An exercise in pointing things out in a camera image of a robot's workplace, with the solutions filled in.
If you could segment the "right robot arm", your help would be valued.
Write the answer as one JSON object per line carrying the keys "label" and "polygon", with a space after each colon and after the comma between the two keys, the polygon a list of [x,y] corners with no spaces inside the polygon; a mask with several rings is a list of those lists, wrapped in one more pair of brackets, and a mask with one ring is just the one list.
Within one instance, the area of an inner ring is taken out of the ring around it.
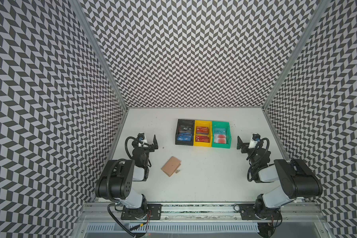
{"label": "right robot arm", "polygon": [[242,220],[280,221],[281,207],[298,198],[320,196],[323,193],[321,181],[302,159],[276,159],[271,161],[270,141],[259,134],[253,134],[249,143],[237,138],[237,149],[247,154],[249,168],[247,181],[272,183],[279,186],[260,194],[253,204],[237,204]]}

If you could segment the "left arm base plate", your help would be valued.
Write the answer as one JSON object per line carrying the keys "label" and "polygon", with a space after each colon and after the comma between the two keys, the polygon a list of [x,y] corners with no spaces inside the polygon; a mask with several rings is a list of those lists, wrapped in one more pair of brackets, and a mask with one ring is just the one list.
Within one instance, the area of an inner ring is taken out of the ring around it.
{"label": "left arm base plate", "polygon": [[130,209],[124,208],[122,210],[121,219],[122,220],[160,220],[162,214],[162,204],[158,203],[148,203],[142,205],[140,208]]}

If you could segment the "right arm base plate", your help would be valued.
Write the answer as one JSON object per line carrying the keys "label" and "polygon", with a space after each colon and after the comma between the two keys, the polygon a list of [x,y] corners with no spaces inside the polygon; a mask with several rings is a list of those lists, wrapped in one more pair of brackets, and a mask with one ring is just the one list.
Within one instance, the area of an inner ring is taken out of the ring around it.
{"label": "right arm base plate", "polygon": [[282,220],[280,208],[256,208],[251,203],[235,204],[233,209],[238,212],[242,220],[276,221]]}

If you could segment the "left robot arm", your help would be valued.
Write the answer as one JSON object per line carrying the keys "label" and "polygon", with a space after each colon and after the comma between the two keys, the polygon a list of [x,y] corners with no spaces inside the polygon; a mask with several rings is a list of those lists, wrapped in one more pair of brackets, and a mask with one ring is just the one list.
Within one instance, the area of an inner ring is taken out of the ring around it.
{"label": "left robot arm", "polygon": [[95,194],[122,205],[123,220],[159,220],[161,204],[148,204],[146,196],[132,188],[133,182],[145,182],[152,167],[149,155],[159,148],[156,137],[148,143],[144,133],[137,137],[129,136],[125,140],[128,159],[110,160],[95,186]]}

